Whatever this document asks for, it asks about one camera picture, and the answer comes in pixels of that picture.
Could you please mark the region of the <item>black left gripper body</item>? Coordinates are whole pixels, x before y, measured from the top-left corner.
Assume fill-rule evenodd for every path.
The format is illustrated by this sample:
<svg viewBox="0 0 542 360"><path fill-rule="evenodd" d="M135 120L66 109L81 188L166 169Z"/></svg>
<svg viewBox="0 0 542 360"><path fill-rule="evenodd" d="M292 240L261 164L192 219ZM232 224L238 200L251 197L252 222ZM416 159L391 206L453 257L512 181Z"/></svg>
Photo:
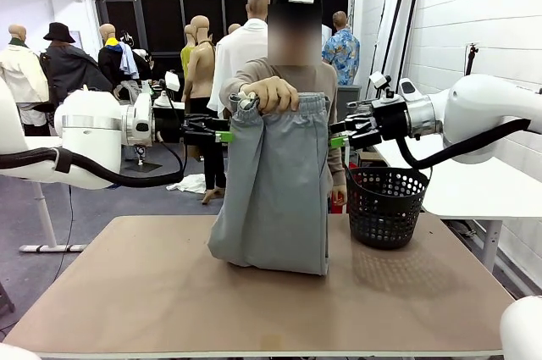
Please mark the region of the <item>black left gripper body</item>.
<svg viewBox="0 0 542 360"><path fill-rule="evenodd" d="M199 138L189 123L195 123L198 114L186 114L184 109L153 108L153 124L155 140L158 134L166 143L198 144Z"/></svg>

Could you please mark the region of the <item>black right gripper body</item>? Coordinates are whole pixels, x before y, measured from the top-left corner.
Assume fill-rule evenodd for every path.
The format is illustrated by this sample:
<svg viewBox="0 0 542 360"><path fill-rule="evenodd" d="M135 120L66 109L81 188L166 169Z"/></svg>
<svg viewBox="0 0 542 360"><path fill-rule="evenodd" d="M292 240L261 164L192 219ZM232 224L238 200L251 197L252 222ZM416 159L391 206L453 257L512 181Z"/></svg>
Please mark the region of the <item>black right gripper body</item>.
<svg viewBox="0 0 542 360"><path fill-rule="evenodd" d="M379 134L384 141L408 136L407 103L403 97L381 97L372 101L371 106Z"/></svg>

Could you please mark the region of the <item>person's right hand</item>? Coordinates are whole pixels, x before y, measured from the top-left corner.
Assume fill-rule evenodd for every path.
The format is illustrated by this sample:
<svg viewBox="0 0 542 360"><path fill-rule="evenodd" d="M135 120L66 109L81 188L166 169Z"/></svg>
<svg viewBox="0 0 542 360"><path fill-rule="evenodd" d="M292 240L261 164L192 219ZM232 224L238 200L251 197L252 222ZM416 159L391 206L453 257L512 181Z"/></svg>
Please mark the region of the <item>person's right hand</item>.
<svg viewBox="0 0 542 360"><path fill-rule="evenodd" d="M240 92L246 95L254 93L259 99L258 107L262 114L296 111L299 107L300 99L296 88L278 76L244 84Z"/></svg>

